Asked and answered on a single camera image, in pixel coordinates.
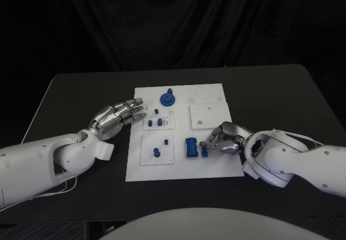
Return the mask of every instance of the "black curtain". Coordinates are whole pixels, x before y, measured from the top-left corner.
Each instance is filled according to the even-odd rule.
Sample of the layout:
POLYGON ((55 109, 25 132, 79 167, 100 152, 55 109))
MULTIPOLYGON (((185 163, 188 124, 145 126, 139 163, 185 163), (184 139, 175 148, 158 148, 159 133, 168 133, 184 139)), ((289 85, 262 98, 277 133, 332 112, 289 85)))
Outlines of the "black curtain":
POLYGON ((4 1, 0 146, 60 73, 299 63, 346 125, 345 12, 339 0, 4 1))

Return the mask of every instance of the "black table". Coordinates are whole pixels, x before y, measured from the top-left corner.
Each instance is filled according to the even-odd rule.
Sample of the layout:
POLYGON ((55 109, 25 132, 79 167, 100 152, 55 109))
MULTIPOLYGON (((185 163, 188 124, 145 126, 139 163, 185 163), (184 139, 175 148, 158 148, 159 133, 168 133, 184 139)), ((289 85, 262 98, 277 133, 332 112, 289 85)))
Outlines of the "black table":
MULTIPOLYGON (((84 129, 99 110, 135 96, 135 88, 223 83, 233 120, 253 131, 273 128, 346 145, 346 133, 311 74, 301 65, 60 74, 47 92, 25 142, 84 129)), ((346 198, 295 176, 286 188, 246 177, 126 182, 130 126, 110 141, 112 160, 97 160, 76 189, 27 201, 0 222, 129 221, 194 207, 267 216, 345 216, 346 198)))

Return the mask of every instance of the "robotic hand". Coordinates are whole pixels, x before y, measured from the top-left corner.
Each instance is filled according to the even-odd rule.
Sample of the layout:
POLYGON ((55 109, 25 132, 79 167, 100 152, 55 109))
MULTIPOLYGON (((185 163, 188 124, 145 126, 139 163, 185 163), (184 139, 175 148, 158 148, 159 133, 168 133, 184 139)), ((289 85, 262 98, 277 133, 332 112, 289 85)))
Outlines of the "robotic hand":
POLYGON ((239 154, 244 148, 243 170, 256 179, 285 188, 295 175, 302 176, 324 192, 346 197, 346 147, 324 145, 309 149, 293 135, 280 130, 252 132, 226 121, 200 145, 223 153, 239 154))
POLYGON ((113 138, 125 125, 148 114, 138 98, 106 107, 94 116, 87 129, 40 141, 0 149, 0 207, 32 198, 84 173, 96 158, 110 160, 113 138), (55 173, 54 161, 66 172, 55 173))

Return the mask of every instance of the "cable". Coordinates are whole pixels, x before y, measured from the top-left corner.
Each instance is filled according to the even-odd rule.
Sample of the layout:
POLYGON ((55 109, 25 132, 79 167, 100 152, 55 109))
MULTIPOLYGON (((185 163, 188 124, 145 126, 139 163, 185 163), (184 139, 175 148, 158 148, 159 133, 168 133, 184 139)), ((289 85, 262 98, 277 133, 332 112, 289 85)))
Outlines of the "cable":
POLYGON ((315 141, 309 136, 301 135, 301 134, 298 134, 298 133, 292 133, 292 132, 289 132, 289 131, 282 131, 282 130, 276 130, 276 129, 273 129, 273 130, 275 130, 276 132, 279 132, 279 133, 289 134, 289 135, 293 135, 293 136, 296 136, 296 137, 299 137, 299 138, 302 138, 302 139, 311 140, 311 141, 315 142, 316 144, 321 144, 322 146, 325 146, 325 144, 322 144, 321 142, 315 141))
POLYGON ((68 187, 68 183, 67 183, 67 181, 66 181, 66 188, 64 188, 60 192, 45 193, 45 194, 41 194, 41 195, 38 195, 38 196, 34 196, 34 197, 28 198, 27 200, 19 201, 19 202, 14 203, 12 205, 0 208, 0 212, 2 212, 4 210, 9 209, 11 207, 14 207, 15 205, 24 203, 24 202, 28 201, 28 200, 34 200, 35 198, 48 197, 48 196, 53 196, 53 195, 57 195, 57 194, 66 194, 67 192, 70 192, 70 191, 76 188, 77 184, 79 184, 79 177, 76 177, 74 187, 73 187, 70 190, 66 191, 66 189, 67 189, 67 187, 68 187))

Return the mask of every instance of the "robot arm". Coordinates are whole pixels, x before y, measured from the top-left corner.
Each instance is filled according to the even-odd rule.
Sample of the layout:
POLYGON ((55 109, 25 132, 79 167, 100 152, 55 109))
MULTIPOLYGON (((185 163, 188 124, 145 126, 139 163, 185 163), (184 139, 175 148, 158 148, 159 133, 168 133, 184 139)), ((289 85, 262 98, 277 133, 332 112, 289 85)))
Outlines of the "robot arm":
POLYGON ((96 158, 110 160, 113 138, 125 125, 141 120, 146 113, 142 98, 106 107, 87 129, 40 141, 0 149, 0 207, 18 203, 58 186, 84 173, 96 158), (55 173, 54 161, 66 169, 55 173))
POLYGON ((308 146, 282 131, 262 131, 256 134, 233 122, 224 122, 214 130, 208 142, 201 146, 220 152, 239 153, 237 147, 226 151, 218 141, 244 148, 247 161, 243 170, 276 187, 285 188, 295 175, 302 176, 324 192, 346 197, 346 147, 308 146))

